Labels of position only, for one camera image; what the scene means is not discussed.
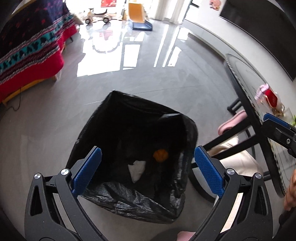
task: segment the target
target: screw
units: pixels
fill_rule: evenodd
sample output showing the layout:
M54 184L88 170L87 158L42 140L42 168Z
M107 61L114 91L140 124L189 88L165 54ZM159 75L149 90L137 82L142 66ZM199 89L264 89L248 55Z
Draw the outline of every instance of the screw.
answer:
M227 169L227 173L229 175L233 175L235 173L235 171L233 169Z
M255 177L258 178L258 179L261 179L262 178L262 176L261 176L260 173L255 173Z
M34 176L35 179L38 179L39 177L41 177L40 173L36 173L35 176Z
M62 175L67 175L69 173L69 170L68 169L63 169L62 171L61 171L61 174Z

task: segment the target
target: pink chair cushion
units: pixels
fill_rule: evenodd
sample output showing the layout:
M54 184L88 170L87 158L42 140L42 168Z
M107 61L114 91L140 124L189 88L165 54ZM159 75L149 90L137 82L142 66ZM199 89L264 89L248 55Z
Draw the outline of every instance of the pink chair cushion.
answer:
M247 118L247 113L245 112L245 110L239 111L234 117L232 117L231 119L224 122L221 126L218 127L218 135L222 135L226 130L231 129L245 118Z
M195 232L181 231L178 233L177 241L189 241L194 234Z

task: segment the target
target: bed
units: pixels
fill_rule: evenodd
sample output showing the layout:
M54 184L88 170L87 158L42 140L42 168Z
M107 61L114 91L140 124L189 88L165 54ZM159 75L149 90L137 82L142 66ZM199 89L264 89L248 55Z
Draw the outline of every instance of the bed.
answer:
M64 65L65 40L76 32L62 0L31 0L15 11L0 33L0 102L55 80Z

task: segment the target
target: white curtain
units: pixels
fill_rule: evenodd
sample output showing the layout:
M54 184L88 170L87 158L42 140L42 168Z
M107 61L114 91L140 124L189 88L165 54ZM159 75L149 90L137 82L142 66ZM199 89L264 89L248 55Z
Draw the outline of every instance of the white curtain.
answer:
M157 20L167 19L171 23L180 24L189 4L190 0L153 0L149 17Z

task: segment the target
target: blue slide base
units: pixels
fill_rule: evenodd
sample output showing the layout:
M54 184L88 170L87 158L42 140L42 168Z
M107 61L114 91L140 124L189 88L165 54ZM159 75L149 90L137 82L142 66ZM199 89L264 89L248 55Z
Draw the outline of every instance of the blue slide base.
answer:
M147 20L145 20L144 23L136 23L136 22L133 22L132 20L129 19L129 26L133 30L140 30L140 31L152 31L153 30L152 23L150 23Z

